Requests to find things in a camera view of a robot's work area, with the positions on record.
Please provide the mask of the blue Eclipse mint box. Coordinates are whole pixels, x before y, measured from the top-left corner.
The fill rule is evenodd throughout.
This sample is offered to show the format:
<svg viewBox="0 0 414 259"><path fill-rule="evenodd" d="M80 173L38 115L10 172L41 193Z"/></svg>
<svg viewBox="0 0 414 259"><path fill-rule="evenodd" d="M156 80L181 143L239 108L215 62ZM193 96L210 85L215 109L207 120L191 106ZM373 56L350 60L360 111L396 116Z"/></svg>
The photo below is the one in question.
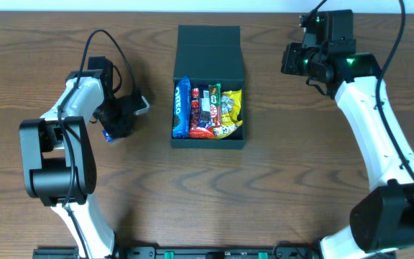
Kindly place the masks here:
<svg viewBox="0 0 414 259"><path fill-rule="evenodd" d="M106 130L103 129L102 133L107 143L113 143L116 141L116 139L113 138Z"/></svg>

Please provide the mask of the blue Oreo cookie pack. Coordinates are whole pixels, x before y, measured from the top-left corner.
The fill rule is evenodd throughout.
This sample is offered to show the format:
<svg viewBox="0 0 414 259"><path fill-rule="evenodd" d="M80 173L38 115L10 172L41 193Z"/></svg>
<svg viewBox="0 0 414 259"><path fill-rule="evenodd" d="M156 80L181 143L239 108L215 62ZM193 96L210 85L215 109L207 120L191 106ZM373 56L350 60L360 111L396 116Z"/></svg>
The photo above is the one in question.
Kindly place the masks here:
<svg viewBox="0 0 414 259"><path fill-rule="evenodd" d="M190 128L190 93L191 84L189 77L183 77L175 87L172 136L174 138L186 138Z"/></svg>

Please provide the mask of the yellow snack bag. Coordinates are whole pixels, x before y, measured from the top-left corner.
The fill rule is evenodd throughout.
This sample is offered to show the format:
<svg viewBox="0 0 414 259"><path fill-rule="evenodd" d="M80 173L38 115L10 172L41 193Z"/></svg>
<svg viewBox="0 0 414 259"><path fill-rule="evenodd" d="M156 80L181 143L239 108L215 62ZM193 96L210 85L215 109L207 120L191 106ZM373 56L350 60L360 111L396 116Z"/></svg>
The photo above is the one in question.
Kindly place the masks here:
<svg viewBox="0 0 414 259"><path fill-rule="evenodd" d="M215 139L223 139L231 135L243 121L239 120L242 109L242 91L225 91L221 94L221 125L214 127Z"/></svg>

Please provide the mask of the red snack bag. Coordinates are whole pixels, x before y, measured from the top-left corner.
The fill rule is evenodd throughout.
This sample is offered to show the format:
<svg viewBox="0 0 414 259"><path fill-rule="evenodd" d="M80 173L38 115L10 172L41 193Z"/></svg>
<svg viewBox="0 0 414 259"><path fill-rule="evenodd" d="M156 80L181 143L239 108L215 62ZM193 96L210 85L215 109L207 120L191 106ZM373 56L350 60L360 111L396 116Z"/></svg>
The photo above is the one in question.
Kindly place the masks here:
<svg viewBox="0 0 414 259"><path fill-rule="evenodd" d="M199 104L199 88L191 89L191 111L190 111L190 129L189 138L213 138L212 127L199 127L200 104Z"/></svg>

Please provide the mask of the red KitKat bar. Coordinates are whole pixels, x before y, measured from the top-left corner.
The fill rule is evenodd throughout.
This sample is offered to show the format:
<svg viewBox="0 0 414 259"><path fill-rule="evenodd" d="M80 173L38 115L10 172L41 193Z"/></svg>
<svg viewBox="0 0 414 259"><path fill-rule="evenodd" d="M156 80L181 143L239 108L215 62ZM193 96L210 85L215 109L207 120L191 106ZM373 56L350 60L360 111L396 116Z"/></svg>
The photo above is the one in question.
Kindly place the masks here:
<svg viewBox="0 0 414 259"><path fill-rule="evenodd" d="M221 84L209 85L211 103L211 124L213 127L221 126Z"/></svg>

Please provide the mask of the dark purple chocolate bar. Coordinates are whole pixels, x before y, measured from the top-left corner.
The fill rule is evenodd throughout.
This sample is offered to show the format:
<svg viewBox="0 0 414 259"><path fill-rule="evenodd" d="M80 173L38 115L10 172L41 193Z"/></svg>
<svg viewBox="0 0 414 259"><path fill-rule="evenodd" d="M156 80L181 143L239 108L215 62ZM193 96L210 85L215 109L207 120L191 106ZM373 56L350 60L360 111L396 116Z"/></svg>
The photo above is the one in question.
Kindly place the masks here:
<svg viewBox="0 0 414 259"><path fill-rule="evenodd" d="M207 85L199 86L199 121L198 126L209 128L211 122L211 95Z"/></svg>

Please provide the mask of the black box with lid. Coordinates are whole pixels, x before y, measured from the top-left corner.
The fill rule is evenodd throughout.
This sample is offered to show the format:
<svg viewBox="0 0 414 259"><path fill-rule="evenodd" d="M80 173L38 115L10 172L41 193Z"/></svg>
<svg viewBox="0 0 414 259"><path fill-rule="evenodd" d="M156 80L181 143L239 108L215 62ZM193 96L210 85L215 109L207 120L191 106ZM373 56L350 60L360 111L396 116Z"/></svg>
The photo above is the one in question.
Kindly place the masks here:
<svg viewBox="0 0 414 259"><path fill-rule="evenodd" d="M172 148L241 150L246 143L245 72L240 45L240 26L179 25L172 87L172 127L175 122L175 89L184 76L191 86L221 84L222 91L241 90L239 120L243 125L222 140L174 138Z"/></svg>

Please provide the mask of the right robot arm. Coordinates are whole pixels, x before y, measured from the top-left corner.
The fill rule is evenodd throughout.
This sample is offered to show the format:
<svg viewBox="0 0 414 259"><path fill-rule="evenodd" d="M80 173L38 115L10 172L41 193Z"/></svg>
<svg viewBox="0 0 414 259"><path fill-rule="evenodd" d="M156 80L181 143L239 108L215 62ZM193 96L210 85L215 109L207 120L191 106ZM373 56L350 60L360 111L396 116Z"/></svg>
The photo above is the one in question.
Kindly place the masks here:
<svg viewBox="0 0 414 259"><path fill-rule="evenodd" d="M320 258L391 256L414 246L414 152L393 113L373 54L359 53L349 9L300 17L301 42L282 57L284 74L302 76L333 99L361 150L369 194L351 211L347 227L320 240Z"/></svg>

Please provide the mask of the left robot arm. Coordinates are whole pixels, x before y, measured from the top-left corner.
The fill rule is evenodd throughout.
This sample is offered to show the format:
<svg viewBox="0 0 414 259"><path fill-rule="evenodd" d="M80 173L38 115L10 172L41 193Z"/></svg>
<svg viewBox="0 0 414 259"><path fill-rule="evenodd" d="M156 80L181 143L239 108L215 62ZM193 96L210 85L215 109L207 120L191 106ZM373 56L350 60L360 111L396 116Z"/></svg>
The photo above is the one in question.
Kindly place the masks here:
<svg viewBox="0 0 414 259"><path fill-rule="evenodd" d="M87 132L96 119L112 140L128 137L137 116L148 111L140 91L115 96L118 72L104 56L89 58L84 71L68 75L65 91L48 112L19 126L26 192L58 214L77 243L74 248L37 248L33 258L134 256L117 242L98 207L96 161Z"/></svg>

